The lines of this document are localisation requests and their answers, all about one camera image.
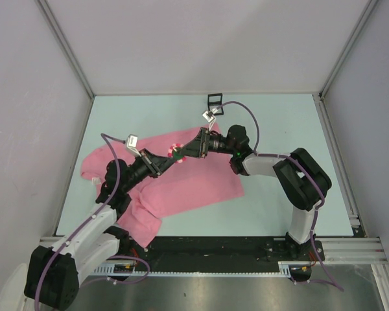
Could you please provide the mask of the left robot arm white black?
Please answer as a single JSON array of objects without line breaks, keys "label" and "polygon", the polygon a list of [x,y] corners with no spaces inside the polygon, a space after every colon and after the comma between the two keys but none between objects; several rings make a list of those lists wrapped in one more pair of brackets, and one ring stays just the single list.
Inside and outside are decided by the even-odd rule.
[{"label": "left robot arm white black", "polygon": [[129,192],[145,178],[157,178],[176,159],[146,149],[127,165],[114,158],[106,166],[100,194],[89,216],[72,232],[49,247],[38,246],[30,256],[24,294],[39,305],[66,310],[84,280],[106,259],[125,258],[129,235],[114,224],[131,202]]}]

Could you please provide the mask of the pink t-shirt garment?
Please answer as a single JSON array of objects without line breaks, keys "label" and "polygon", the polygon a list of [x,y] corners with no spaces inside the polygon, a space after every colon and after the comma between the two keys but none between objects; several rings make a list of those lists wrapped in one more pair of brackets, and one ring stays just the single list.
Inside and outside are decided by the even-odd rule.
[{"label": "pink t-shirt garment", "polygon": [[[141,139],[137,148],[170,156],[171,146],[188,143],[199,129]],[[92,181],[99,178],[103,183],[106,167],[113,160],[107,145],[99,147],[83,160],[80,175]],[[229,155],[208,153],[205,159],[177,162],[159,178],[144,179],[129,192],[132,201],[117,223],[145,248],[158,234],[161,218],[244,196],[241,179],[233,173],[229,161]]]}]

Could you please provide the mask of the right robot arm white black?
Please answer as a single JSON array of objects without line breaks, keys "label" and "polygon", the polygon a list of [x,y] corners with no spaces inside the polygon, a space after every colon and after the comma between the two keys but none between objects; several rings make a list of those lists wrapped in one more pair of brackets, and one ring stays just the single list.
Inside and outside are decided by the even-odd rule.
[{"label": "right robot arm white black", "polygon": [[236,175],[276,178],[293,206],[292,221],[286,233],[286,254],[301,260],[315,245],[316,211],[332,187],[330,177],[304,148],[289,155],[259,154],[250,147],[246,128],[233,125],[227,135],[201,127],[197,136],[172,149],[172,156],[205,158],[208,153],[228,154]]}]

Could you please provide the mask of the plush flower brooch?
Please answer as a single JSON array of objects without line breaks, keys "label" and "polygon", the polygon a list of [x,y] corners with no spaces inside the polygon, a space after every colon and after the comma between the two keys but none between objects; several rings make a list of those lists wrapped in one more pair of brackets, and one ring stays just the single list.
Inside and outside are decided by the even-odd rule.
[{"label": "plush flower brooch", "polygon": [[184,162],[186,158],[180,153],[182,147],[183,145],[180,143],[173,144],[168,150],[168,157],[173,158],[177,163]]}]

